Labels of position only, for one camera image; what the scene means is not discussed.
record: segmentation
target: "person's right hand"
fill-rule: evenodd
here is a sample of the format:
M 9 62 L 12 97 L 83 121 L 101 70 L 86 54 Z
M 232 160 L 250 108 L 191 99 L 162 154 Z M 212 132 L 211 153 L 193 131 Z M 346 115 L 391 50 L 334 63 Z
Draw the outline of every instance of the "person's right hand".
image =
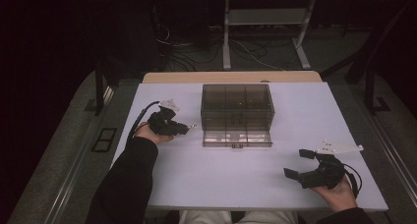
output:
M 141 138 L 146 138 L 151 140 L 154 144 L 159 144 L 162 142 L 166 142 L 166 141 L 170 141 L 173 140 L 174 137 L 173 136 L 161 136 L 161 135 L 157 135 L 155 134 L 149 127 L 148 123 L 141 123 L 135 134 L 134 137 L 141 137 Z
M 327 187 L 316 187 L 311 188 L 311 190 L 322 196 L 322 198 L 334 212 L 339 212 L 358 206 L 346 176 L 344 176 L 341 182 L 331 190 L 329 190 Z

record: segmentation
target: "table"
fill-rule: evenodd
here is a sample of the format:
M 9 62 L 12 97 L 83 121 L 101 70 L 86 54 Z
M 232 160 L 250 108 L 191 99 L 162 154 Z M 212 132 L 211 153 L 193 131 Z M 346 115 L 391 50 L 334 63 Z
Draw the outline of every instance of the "table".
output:
M 325 202 L 284 177 L 283 168 L 300 172 L 317 168 L 317 160 L 301 158 L 301 148 L 317 149 L 323 140 L 352 144 L 355 141 L 326 83 L 317 73 L 298 72 L 149 74 L 140 84 L 114 160 L 123 151 L 126 137 L 140 111 L 155 100 L 173 98 L 180 107 L 174 120 L 197 124 L 186 136 L 158 146 L 153 170 L 149 208 L 222 210 L 317 210 Z M 268 79 L 275 116 L 269 148 L 203 147 L 200 109 L 203 83 L 257 83 Z M 363 188 L 358 203 L 366 210 L 387 210 L 364 159 L 359 152 L 336 156 L 361 175 Z

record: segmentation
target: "leg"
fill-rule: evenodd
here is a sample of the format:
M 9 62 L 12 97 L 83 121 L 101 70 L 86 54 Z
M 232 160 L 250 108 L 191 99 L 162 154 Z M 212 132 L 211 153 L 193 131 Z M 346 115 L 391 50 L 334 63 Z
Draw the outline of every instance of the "leg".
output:
M 179 224 L 232 224 L 229 211 L 183 210 Z
M 248 211 L 238 224 L 298 224 L 294 211 Z

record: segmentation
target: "metal frame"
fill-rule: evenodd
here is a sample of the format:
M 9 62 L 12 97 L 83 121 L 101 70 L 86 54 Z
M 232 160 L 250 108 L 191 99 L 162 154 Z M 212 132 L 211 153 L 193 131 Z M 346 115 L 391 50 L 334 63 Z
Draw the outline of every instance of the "metal frame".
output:
M 229 49 L 229 26 L 239 25 L 301 25 L 300 33 L 293 38 L 295 51 L 303 70 L 311 70 L 309 60 L 304 52 L 302 43 L 306 35 L 309 21 L 313 14 L 316 0 L 310 0 L 307 8 L 273 9 L 273 10 L 230 10 L 229 0 L 224 6 L 224 39 L 223 39 L 223 69 L 231 70 Z

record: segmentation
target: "clear plastic box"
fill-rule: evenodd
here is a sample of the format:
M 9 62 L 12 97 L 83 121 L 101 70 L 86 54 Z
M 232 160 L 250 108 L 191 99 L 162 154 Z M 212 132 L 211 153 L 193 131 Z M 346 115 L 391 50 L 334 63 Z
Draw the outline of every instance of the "clear plastic box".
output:
M 274 116 L 267 84 L 204 84 L 204 146 L 269 147 Z

